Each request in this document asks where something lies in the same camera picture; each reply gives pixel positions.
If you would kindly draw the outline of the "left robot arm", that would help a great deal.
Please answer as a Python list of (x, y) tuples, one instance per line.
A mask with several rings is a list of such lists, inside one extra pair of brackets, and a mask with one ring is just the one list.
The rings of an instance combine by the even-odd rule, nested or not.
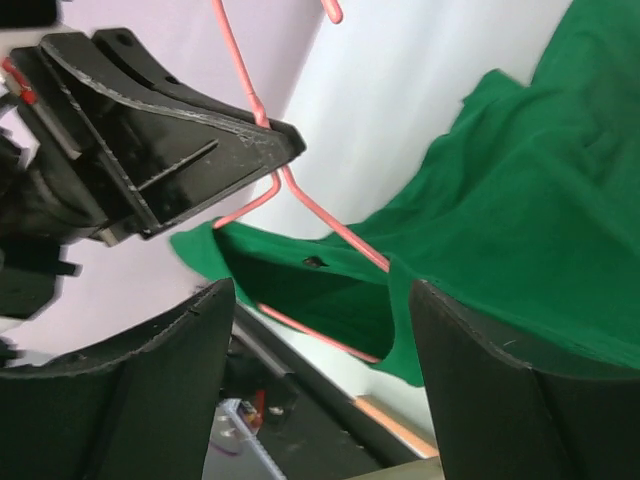
[(192, 296), (170, 235), (306, 146), (188, 86), (126, 27), (23, 9), (47, 15), (1, 33), (1, 337), (34, 363)]

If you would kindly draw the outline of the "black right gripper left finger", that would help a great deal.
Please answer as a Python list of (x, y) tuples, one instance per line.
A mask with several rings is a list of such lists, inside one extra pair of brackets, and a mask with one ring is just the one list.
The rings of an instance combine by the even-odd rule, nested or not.
[(200, 478), (234, 308), (220, 280), (100, 343), (3, 369), (2, 477)]

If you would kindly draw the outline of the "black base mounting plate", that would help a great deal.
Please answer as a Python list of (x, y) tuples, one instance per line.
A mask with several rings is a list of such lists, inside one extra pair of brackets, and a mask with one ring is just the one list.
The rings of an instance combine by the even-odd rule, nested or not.
[(241, 306), (221, 392), (261, 413), (258, 440), (288, 479), (347, 479), (418, 458)]

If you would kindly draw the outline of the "wooden clothes rack stand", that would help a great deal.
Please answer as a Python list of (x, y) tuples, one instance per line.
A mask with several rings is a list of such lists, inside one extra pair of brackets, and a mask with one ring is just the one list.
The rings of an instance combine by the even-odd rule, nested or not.
[(341, 415), (380, 469), (361, 479), (444, 479), (440, 453), (420, 427), (372, 396), (342, 402)]

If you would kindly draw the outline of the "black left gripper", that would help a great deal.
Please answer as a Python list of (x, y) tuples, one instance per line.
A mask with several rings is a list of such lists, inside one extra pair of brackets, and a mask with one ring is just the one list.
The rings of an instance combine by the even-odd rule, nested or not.
[(39, 143), (1, 197), (4, 234), (109, 246), (150, 237), (306, 149), (294, 126), (258, 127), (180, 82), (126, 28), (46, 37), (2, 68)]

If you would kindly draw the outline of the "pink wire hanger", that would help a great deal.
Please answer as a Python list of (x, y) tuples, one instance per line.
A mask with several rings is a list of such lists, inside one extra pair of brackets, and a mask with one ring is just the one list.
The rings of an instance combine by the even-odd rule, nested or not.
[[(249, 72), (245, 65), (243, 56), (237, 44), (236, 38), (233, 34), (229, 19), (227, 17), (223, 2), (221, 0), (213, 0), (212, 7), (221, 31), (221, 34), (224, 38), (225, 44), (228, 48), (228, 51), (231, 55), (233, 63), (236, 68), (236, 72), (238, 74), (239, 80), (243, 87), (244, 93), (249, 102), (249, 106), (251, 108), (251, 112), (254, 117), (255, 124), (258, 127), (270, 129), (270, 123), (268, 114), (263, 105), (263, 102), (259, 98), (256, 93), (253, 83), (251, 81)], [(279, 170), (274, 171), (270, 174), (272, 185), (271, 187), (262, 195), (257, 197), (256, 199), (250, 201), (242, 208), (236, 210), (235, 212), (221, 217), (217, 219), (213, 223), (213, 228), (218, 229), (221, 228), (240, 217), (250, 213), (251, 211), (259, 208), (263, 204), (267, 203), (269, 200), (274, 198), (282, 187), (281, 177), (284, 178), (285, 184), (289, 191), (293, 194), (293, 196), (303, 204), (309, 211), (311, 211), (317, 218), (319, 218), (323, 223), (331, 228), (331, 230), (340, 236), (346, 243), (348, 243), (351, 247), (353, 247), (356, 251), (358, 251), (361, 255), (367, 258), (371, 263), (376, 265), (380, 270), (384, 272), (388, 272), (390, 269), (389, 260), (384, 257), (381, 253), (375, 250), (370, 244), (365, 242), (362, 238), (357, 236), (352, 230), (350, 230), (346, 225), (340, 223), (335, 217), (333, 217), (329, 212), (327, 212), (324, 208), (322, 208), (319, 204), (317, 204), (309, 195), (307, 195), (303, 189), (298, 185), (295, 180), (293, 171), (290, 167), (284, 166)], [(258, 310), (271, 317), (272, 319), (280, 322), (281, 324), (292, 328), (298, 332), (309, 335), (313, 338), (321, 340), (326, 344), (329, 344), (339, 350), (348, 353), (351, 356), (354, 356), (364, 362), (368, 362), (370, 364), (379, 363), (380, 360), (374, 356), (368, 355), (364, 352), (358, 351), (354, 348), (351, 348), (343, 343), (340, 343), (326, 335), (323, 335), (299, 322), (296, 320), (284, 315), (283, 313), (277, 311), (276, 309), (265, 305), (258, 304)]]

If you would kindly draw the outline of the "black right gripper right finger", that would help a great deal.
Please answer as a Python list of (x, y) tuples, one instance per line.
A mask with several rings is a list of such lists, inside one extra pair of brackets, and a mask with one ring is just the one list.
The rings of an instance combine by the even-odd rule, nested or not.
[(639, 373), (571, 353), (424, 280), (409, 309), (449, 479), (635, 479)]

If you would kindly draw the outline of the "green t shirt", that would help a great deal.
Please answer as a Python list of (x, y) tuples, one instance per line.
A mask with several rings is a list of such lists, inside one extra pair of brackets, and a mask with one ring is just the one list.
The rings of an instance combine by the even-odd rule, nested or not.
[(414, 177), (353, 232), (293, 239), (241, 223), (172, 236), (238, 299), (422, 384), (408, 299), (424, 279), (570, 352), (639, 364), (639, 5), (575, 1), (529, 85), (487, 73)]

